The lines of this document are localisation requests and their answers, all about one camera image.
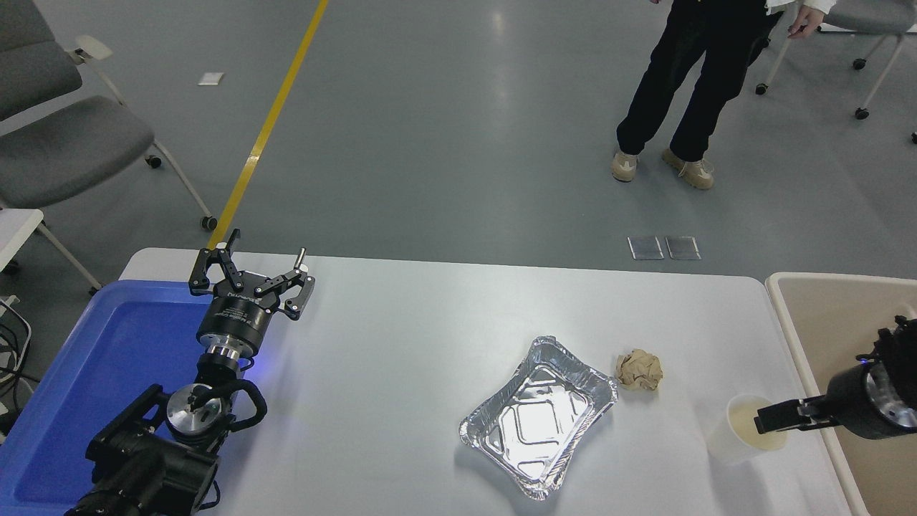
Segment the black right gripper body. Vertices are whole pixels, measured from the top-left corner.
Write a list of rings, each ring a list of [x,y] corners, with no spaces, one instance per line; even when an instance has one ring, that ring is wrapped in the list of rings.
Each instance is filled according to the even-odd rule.
[[[890,437],[891,425],[867,393],[867,378],[873,365],[856,365],[839,372],[828,384],[826,398],[832,417],[846,430],[869,440]]]

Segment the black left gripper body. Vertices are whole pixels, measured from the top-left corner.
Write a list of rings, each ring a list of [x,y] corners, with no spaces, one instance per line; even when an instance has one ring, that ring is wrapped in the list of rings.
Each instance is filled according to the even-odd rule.
[[[196,339],[204,346],[230,343],[242,353],[258,353],[276,310],[275,293],[256,297],[252,288],[235,292],[226,285],[217,285]]]

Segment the person's hand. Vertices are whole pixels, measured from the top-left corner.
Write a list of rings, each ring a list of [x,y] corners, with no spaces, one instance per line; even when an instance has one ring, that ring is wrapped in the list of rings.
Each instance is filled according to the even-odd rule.
[[[826,13],[808,4],[799,4],[796,19],[788,29],[788,39],[806,39],[815,33]]]

